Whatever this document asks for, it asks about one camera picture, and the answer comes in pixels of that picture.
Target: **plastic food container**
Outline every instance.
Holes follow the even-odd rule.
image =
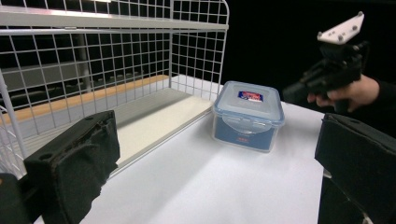
[[[228,81],[213,104],[213,137],[270,152],[285,116],[276,89]]]

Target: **container label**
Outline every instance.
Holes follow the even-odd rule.
[[[252,91],[240,91],[238,93],[238,97],[252,102],[264,101],[264,97],[261,94]]]

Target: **white bracket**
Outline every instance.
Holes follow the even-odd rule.
[[[357,35],[361,30],[364,14],[359,14],[343,23],[334,26],[332,29],[322,33],[318,33],[318,41],[332,43],[336,45],[345,44],[353,36]]]

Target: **wire grid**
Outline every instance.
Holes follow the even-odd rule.
[[[0,6],[228,23],[228,8],[220,0],[1,0]],[[22,146],[8,110],[15,111],[22,138],[27,138],[165,88],[209,100],[219,93],[218,85],[206,90],[202,82],[183,76],[220,83],[224,30],[0,28],[0,68],[12,103],[12,108],[2,107],[0,169],[16,175],[24,172]]]

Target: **black foam block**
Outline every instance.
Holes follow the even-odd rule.
[[[117,168],[120,145],[113,111],[80,120],[24,160],[44,195],[46,223],[79,223]]]
[[[358,120],[326,114],[315,157],[374,223],[395,220],[396,139]]]

